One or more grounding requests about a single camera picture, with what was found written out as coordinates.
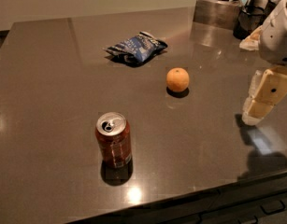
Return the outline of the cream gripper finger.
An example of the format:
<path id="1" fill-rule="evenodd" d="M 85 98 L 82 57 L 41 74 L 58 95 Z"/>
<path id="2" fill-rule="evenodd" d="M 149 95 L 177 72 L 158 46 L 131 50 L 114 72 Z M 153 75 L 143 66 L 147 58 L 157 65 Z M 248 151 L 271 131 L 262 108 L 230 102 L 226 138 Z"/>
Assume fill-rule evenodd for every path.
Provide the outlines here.
<path id="1" fill-rule="evenodd" d="M 242 120 L 249 126 L 257 125 L 287 95 L 287 67 L 273 66 L 263 72 L 256 96 L 248 95 L 243 105 Z"/>
<path id="2" fill-rule="evenodd" d="M 249 87 L 249 96 L 254 98 L 260 88 L 261 80 L 264 72 L 261 70 L 257 70 L 251 79 L 251 84 Z"/>

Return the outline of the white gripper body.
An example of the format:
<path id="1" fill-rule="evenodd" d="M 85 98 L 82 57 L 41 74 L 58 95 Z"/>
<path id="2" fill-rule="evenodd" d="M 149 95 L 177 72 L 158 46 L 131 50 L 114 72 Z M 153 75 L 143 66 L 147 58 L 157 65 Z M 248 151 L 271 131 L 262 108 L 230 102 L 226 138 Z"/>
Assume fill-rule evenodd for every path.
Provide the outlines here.
<path id="1" fill-rule="evenodd" d="M 269 63 L 287 66 L 287 0 L 280 0 L 265 19 L 260 33 L 259 54 Z"/>

